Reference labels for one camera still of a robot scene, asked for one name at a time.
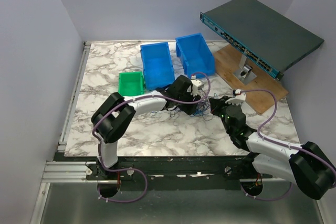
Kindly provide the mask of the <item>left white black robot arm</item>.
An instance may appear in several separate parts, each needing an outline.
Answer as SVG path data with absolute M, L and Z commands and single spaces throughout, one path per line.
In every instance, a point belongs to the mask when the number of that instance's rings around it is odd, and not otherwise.
M 148 94 L 132 97 L 112 93 L 91 117 L 92 135 L 98 139 L 98 173 L 104 179 L 116 175 L 118 140 L 123 137 L 132 119 L 141 114 L 178 108 L 188 115 L 196 111 L 202 98 L 204 82 L 180 75 L 172 84 Z

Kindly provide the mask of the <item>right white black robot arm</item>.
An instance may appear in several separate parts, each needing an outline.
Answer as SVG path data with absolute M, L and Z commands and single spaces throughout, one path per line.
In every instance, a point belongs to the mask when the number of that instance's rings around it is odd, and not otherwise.
M 335 166 L 313 142 L 294 144 L 259 133 L 233 98 L 211 98 L 211 113 L 221 119 L 231 142 L 249 154 L 241 165 L 249 178 L 268 174 L 294 183 L 308 197 L 319 200 L 335 187 Z

